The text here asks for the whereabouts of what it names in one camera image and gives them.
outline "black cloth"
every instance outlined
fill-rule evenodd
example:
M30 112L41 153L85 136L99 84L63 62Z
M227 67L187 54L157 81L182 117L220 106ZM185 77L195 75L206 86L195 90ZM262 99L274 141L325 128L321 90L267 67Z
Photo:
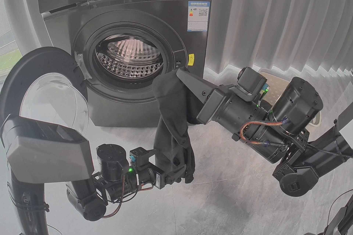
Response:
M156 166L166 172L186 164L182 176L190 183L195 172L195 156L188 135L188 123L199 124L197 114L203 104L178 79L177 70L159 75L153 80L152 89L158 101L161 118L154 140Z

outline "washing machine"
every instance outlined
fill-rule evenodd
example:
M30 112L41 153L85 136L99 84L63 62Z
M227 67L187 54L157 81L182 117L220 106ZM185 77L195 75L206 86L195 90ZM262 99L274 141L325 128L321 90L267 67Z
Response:
M203 76L211 0L38 0L38 4L56 48L29 52L16 66L27 81L8 80L21 81L26 88L36 76L63 74L88 100L96 126L157 126L160 114L153 79L182 66Z

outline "washing machine door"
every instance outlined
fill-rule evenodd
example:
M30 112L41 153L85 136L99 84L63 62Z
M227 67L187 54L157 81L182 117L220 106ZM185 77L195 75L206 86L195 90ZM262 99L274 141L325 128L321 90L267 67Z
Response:
M0 125L9 114L74 128L88 126L87 89L70 54L42 47L24 55L8 74L0 92Z

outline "stainless steel drum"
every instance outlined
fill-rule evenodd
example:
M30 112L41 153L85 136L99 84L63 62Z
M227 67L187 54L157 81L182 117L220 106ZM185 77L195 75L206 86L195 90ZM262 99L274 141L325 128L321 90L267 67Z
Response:
M131 82L151 79L163 67L162 55L152 42L129 34L107 37L96 47L96 56L106 72Z

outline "orange wire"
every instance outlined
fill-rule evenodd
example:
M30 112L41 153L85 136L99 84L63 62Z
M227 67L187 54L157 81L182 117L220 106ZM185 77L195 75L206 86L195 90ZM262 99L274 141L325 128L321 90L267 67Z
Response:
M153 185L151 187L148 187L148 188L144 188L144 189L141 189L139 191L148 191L148 190L152 190L153 189Z
M271 123L271 122L259 122L259 121L257 121L257 122L247 122L247 123L245 123L245 124L241 127L241 129L240 129L240 137L241 137L241 139L243 139L243 140L245 140L246 142L249 142L249 143L251 143L251 144L260 145L260 144L262 144L262 142L260 142L260 141L251 141L251 140L247 140L247 139L245 138L245 136L244 136L243 131L244 131L245 127L247 127L247 126L250 125L250 124L267 125L267 126L279 126L279 125L282 125L283 122L276 122L276 123Z
M122 199L124 198L124 187L125 187L125 176L123 175L123 176L122 176L121 200L120 200L119 206L118 206L117 209L116 209L115 211L113 211L110 215L103 216L102 218L110 218L110 217L116 215L117 212L120 210L120 207L121 207L121 204L122 204Z

